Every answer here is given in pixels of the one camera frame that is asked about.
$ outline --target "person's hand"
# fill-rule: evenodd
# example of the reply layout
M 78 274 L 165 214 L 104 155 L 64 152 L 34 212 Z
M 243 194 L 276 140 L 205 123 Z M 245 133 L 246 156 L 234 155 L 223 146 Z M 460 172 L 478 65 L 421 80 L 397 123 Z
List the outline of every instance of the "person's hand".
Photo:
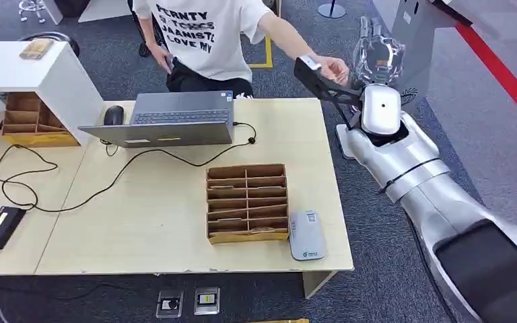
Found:
M 349 68 L 343 59 L 317 56 L 314 60 L 322 65 L 322 76 L 338 83 L 339 85 L 347 84 L 349 78 Z
M 168 74 L 171 74 L 171 69 L 166 61 L 166 57 L 170 56 L 171 54 L 157 43 L 148 44 L 147 47 L 158 64 L 163 67 L 166 72 L 168 72 Z

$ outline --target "power adapter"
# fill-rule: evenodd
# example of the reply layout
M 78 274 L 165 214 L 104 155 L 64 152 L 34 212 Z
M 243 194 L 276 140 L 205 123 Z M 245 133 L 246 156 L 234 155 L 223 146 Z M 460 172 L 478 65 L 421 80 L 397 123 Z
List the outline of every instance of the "power adapter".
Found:
M 5 247 L 25 213 L 25 210 L 17 207 L 0 208 L 0 249 Z

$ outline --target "white t-shirt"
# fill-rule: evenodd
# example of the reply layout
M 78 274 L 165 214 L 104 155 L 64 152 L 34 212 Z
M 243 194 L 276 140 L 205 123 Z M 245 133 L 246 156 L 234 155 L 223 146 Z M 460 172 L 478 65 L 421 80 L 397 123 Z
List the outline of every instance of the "white t-shirt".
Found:
M 262 0 L 134 0 L 133 10 L 144 19 L 153 12 L 169 51 L 188 68 L 209 79 L 251 81 L 240 33 L 252 44 L 265 37 L 259 20 L 270 9 Z

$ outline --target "cardboard compartment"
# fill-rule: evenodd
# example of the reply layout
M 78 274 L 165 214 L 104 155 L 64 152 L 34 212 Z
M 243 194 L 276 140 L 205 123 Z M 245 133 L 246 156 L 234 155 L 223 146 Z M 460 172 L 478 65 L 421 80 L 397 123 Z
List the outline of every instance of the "cardboard compartment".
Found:
M 248 230 L 248 221 L 242 219 L 230 219 L 225 221 L 209 221 L 209 233 L 211 232 L 236 232 Z
M 9 133 L 34 133 L 36 124 L 5 124 L 3 125 L 3 134 Z
M 263 187 L 249 188 L 248 197 L 283 197 L 286 196 L 286 188 L 282 187 Z
M 245 169 L 245 166 L 209 168 L 207 171 L 207 179 L 245 178 Z
M 248 199 L 248 207 L 266 207 L 269 205 L 287 204 L 285 197 L 263 197 L 258 199 Z
M 247 178 L 246 186 L 251 188 L 259 187 L 286 187 L 286 177 L 284 176 L 270 176 L 270 177 L 255 177 Z
M 288 239 L 283 164 L 210 168 L 206 189 L 211 244 Z
M 268 207 L 257 207 L 248 210 L 249 219 L 260 219 L 268 217 L 286 217 L 288 205 L 272 205 Z
M 246 189 L 245 188 L 214 188 L 207 190 L 207 199 L 245 199 Z
M 247 208 L 246 199 L 209 200 L 209 212 L 232 211 Z
M 52 126 L 45 126 L 43 124 L 39 124 L 36 127 L 36 132 L 38 132 L 38 133 L 64 133 L 64 132 L 67 132 L 67 131 L 68 130 L 63 129 L 63 128 L 57 128 L 57 127 L 52 127 Z
M 34 92 L 11 92 L 7 95 L 5 106 L 7 111 L 40 110 L 40 98 Z
M 251 231 L 266 232 L 275 231 L 275 229 L 288 230 L 288 218 L 287 217 L 274 217 L 272 219 L 251 219 L 248 221 L 248 225 Z
M 283 164 L 272 165 L 253 165 L 247 169 L 246 177 L 267 177 L 267 176 L 284 176 Z
M 216 211 L 207 213 L 207 220 L 224 220 L 224 219 L 247 219 L 248 211 L 246 209 Z
M 3 139 L 28 147 L 78 146 L 76 139 L 34 92 L 7 95 Z
M 64 129 L 63 124 L 60 120 L 52 113 L 46 104 L 42 103 L 40 111 L 38 112 L 38 124 L 42 126 L 50 126 L 58 129 Z
M 207 188 L 246 188 L 245 178 L 226 178 L 222 180 L 208 180 Z
M 3 124 L 36 124 L 37 121 L 37 111 L 5 111 Z

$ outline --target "black mouse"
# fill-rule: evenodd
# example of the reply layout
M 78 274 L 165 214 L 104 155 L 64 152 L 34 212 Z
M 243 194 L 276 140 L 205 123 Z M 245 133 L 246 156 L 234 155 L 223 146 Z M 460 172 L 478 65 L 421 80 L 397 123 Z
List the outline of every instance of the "black mouse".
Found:
M 104 126 L 119 126 L 124 123 L 124 108 L 111 106 L 104 114 Z

